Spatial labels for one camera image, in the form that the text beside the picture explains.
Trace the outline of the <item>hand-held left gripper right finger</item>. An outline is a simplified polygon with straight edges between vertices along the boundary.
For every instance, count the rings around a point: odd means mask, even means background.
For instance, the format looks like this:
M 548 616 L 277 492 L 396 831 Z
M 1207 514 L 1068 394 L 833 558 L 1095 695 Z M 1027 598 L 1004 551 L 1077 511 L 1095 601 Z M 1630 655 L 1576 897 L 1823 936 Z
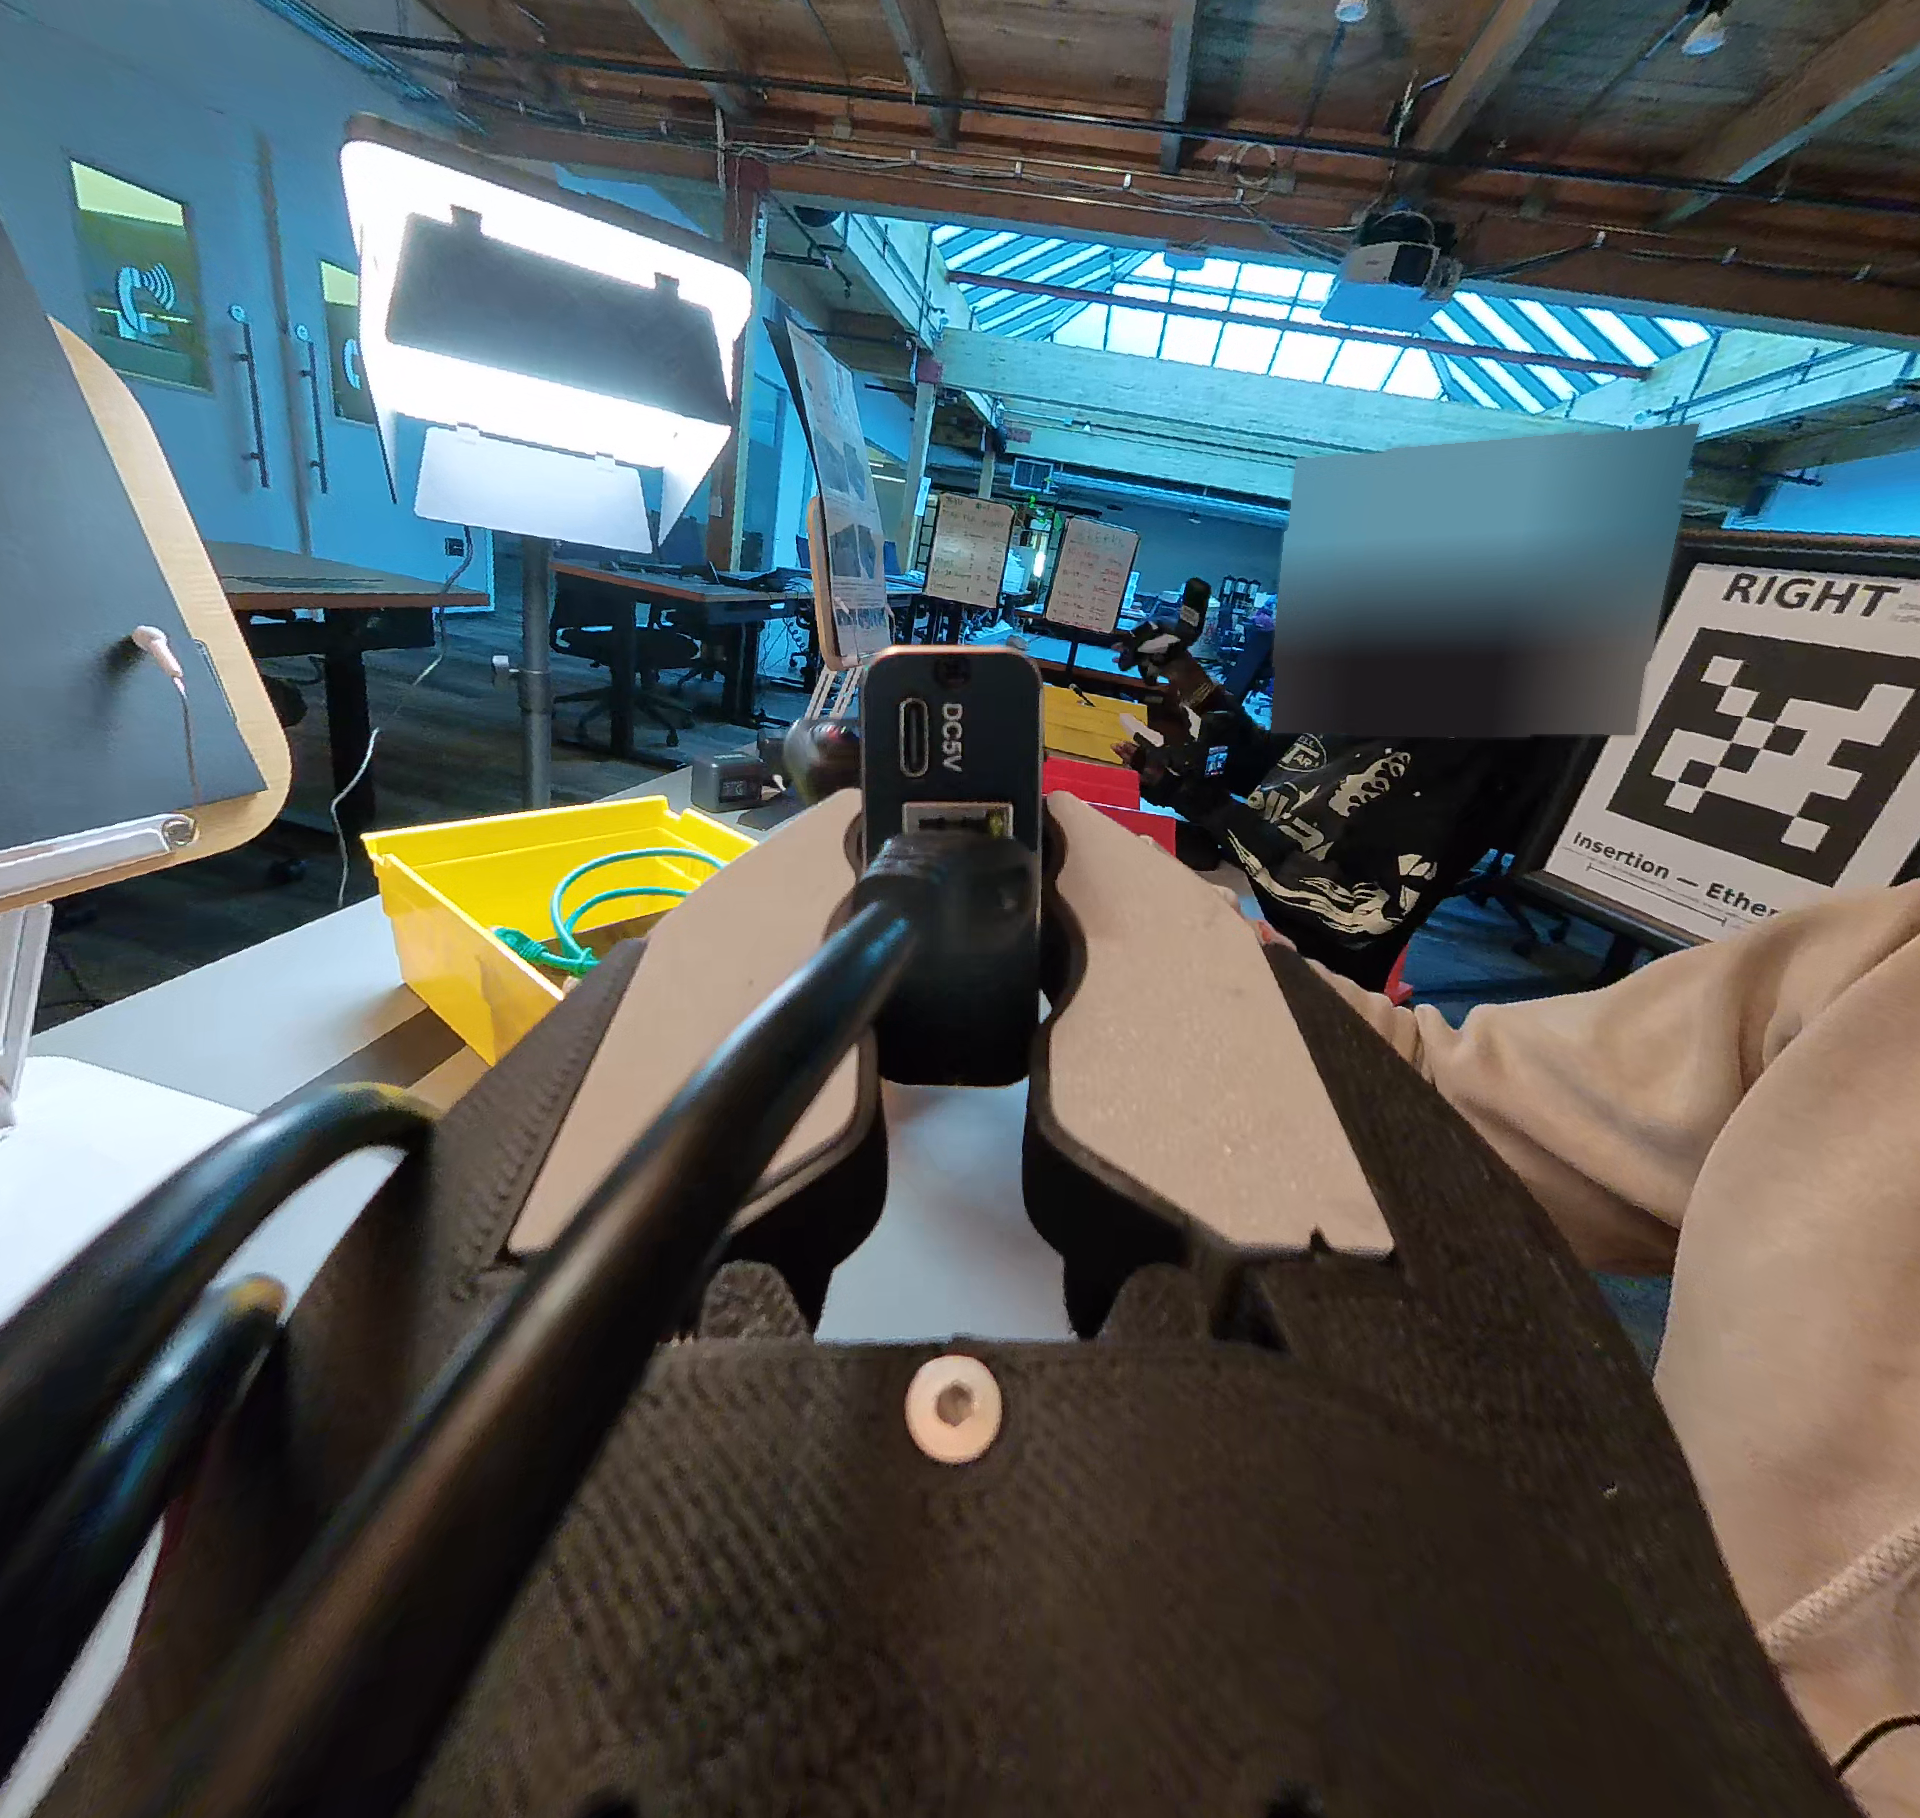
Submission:
M 1226 897 L 1069 794 L 1045 802 L 1047 1017 L 1023 1206 L 1069 1317 L 1143 1267 L 1214 1305 L 1267 1257 L 1378 1261 L 1394 1238 L 1263 942 Z

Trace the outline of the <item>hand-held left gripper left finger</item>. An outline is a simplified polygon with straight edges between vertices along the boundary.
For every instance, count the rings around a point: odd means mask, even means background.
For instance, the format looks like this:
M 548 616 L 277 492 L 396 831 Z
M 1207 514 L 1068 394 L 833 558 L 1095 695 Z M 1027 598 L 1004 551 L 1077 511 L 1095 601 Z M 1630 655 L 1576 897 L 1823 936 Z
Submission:
M 547 1248 L 688 1079 L 819 951 L 856 886 L 858 811 L 856 792 L 828 794 L 661 920 L 519 1206 L 513 1253 Z M 781 1142 L 725 1256 L 771 1263 L 799 1303 L 821 1303 L 877 1226 L 885 1183 L 876 1041 L 862 1036 Z

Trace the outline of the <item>black ethernet splitter box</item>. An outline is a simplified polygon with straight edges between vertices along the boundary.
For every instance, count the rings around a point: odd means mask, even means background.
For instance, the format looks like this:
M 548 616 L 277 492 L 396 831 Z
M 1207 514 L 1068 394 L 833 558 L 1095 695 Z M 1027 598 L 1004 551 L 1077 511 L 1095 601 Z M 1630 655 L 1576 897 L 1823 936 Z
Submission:
M 1041 1004 L 1042 679 L 1004 647 L 892 647 L 859 692 L 853 906 L 916 944 L 877 1017 L 903 1085 L 1010 1085 Z

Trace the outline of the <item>yellow plastic bin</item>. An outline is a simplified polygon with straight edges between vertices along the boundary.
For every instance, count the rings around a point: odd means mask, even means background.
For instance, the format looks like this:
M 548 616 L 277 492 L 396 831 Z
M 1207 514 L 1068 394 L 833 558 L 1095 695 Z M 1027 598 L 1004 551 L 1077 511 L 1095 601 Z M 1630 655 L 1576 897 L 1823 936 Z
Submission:
M 653 794 L 367 840 L 404 980 L 485 1064 L 750 846 Z
M 1050 757 L 1116 765 L 1116 745 L 1131 742 L 1145 722 L 1145 700 L 1042 684 L 1042 745 Z

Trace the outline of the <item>red plastic bin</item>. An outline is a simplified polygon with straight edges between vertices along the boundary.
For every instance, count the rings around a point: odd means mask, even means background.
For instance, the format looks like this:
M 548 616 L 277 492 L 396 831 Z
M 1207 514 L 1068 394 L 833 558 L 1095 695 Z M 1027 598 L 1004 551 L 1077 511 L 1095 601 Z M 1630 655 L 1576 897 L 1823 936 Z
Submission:
M 1050 751 L 1042 761 L 1042 794 L 1079 796 L 1131 832 L 1177 852 L 1180 816 L 1143 807 L 1140 775 L 1129 765 Z

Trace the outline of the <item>person's right forearm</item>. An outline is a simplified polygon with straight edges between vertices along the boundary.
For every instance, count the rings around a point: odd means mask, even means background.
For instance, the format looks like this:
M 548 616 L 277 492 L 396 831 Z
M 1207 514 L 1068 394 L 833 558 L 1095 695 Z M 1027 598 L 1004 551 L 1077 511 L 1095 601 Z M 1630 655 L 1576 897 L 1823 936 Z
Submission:
M 1591 1267 L 1668 1272 L 1687 1209 L 1811 1182 L 1859 1204 L 1916 1155 L 1917 886 L 1826 895 L 1604 990 L 1462 1024 L 1317 964 Z

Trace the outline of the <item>wooden office desk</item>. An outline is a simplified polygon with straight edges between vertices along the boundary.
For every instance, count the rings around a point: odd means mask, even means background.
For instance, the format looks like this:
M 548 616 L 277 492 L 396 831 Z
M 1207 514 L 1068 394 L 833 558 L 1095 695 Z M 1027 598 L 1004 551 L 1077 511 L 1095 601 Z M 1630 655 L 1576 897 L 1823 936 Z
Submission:
M 377 813 L 365 661 L 378 652 L 433 647 L 445 610 L 490 609 L 490 593 L 464 584 L 473 558 L 456 562 L 448 582 L 260 544 L 212 541 L 208 560 L 257 664 L 321 662 L 339 825 L 354 843 L 372 831 Z
M 720 574 L 623 570 L 561 560 L 553 565 L 547 645 L 609 674 L 603 694 L 565 694 L 607 711 L 616 758 L 658 769 L 684 768 L 680 731 L 691 711 L 662 694 L 670 671 L 699 674 L 707 658 L 722 681 L 720 718 L 739 728 L 773 722 L 758 700 L 763 630 L 794 620 L 799 596 L 783 582 L 735 582 Z

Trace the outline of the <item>whiteboard with notes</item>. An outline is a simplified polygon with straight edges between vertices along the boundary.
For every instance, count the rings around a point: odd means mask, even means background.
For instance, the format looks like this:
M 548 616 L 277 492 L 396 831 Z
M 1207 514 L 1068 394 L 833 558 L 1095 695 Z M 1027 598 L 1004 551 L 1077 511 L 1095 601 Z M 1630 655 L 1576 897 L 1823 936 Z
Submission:
M 1074 634 L 1113 636 L 1136 553 L 1136 531 L 1073 514 L 1045 584 L 1042 623 Z
M 924 562 L 932 599 L 997 610 L 1011 548 L 1013 505 L 944 492 L 935 508 Z

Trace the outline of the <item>poster board on easel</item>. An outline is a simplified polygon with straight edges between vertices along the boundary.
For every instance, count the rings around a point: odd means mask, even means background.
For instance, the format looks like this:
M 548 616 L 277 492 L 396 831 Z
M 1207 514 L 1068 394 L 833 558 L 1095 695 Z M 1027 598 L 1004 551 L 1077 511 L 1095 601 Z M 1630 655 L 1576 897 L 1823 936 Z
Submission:
M 851 671 L 892 643 L 868 439 L 856 373 L 792 318 L 783 327 L 791 387 L 819 486 L 819 512 L 807 523 L 819 647 L 830 671 Z

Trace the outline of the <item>framed marker sign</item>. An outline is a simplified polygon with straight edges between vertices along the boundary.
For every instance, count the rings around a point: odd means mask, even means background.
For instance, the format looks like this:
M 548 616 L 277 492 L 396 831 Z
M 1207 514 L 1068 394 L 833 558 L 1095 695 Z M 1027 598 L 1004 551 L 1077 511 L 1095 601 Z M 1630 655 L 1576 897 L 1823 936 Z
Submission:
M 1582 751 L 1518 854 L 1650 948 L 1916 874 L 1917 541 L 1687 533 L 1637 729 Z

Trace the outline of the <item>studio light panel on stand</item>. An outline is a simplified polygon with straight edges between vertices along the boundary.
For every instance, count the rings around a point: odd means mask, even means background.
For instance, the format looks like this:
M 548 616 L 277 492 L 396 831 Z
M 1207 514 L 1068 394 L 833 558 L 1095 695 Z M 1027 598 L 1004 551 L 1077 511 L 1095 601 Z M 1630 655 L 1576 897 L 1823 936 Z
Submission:
M 378 115 L 341 173 L 389 487 L 518 535 L 522 796 L 550 802 L 553 544 L 652 558 L 740 420 L 753 278 L 707 237 Z

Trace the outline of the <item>white board stand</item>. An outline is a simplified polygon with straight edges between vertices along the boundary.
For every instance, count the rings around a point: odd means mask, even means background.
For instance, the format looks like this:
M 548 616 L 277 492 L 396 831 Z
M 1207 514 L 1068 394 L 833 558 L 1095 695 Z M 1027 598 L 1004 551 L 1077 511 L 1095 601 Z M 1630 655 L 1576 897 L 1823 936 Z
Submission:
M 109 874 L 163 869 L 198 843 L 192 815 L 150 815 L 2 850 L 2 1133 L 19 1125 L 52 906 Z

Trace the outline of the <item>person's beige hoodie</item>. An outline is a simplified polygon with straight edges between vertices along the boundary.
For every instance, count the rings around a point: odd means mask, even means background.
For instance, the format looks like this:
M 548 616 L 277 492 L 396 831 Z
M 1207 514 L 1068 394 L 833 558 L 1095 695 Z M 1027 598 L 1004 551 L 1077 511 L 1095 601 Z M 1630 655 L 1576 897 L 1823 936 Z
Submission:
M 1656 1384 L 1803 1722 L 1916 1814 L 1916 939 L 1859 937 L 1734 942 Z

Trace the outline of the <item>ceiling projector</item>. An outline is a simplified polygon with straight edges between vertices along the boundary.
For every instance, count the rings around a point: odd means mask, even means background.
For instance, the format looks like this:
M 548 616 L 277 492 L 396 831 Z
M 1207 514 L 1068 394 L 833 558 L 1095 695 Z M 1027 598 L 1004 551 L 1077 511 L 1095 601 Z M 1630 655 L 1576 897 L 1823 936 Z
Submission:
M 1324 325 L 1418 333 L 1460 282 L 1458 224 L 1398 204 L 1359 222 L 1319 311 Z

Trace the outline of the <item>green wall picture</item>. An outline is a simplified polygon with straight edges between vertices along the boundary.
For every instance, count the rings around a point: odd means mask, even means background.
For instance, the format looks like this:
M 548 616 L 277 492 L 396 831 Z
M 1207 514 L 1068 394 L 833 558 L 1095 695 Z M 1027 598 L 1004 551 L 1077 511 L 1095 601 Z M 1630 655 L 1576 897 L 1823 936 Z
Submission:
M 211 394 L 205 303 L 188 205 L 80 158 L 68 169 L 92 346 L 120 373 Z
M 377 406 L 361 355 L 359 273 L 321 260 L 321 302 L 325 314 L 332 411 L 341 420 L 377 426 Z

